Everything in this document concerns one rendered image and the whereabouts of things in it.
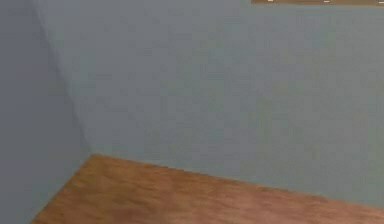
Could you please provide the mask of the brown framed wall picture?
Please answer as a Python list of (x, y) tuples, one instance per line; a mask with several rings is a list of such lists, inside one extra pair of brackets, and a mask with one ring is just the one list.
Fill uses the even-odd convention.
[(252, 4), (383, 6), (384, 0), (250, 0)]

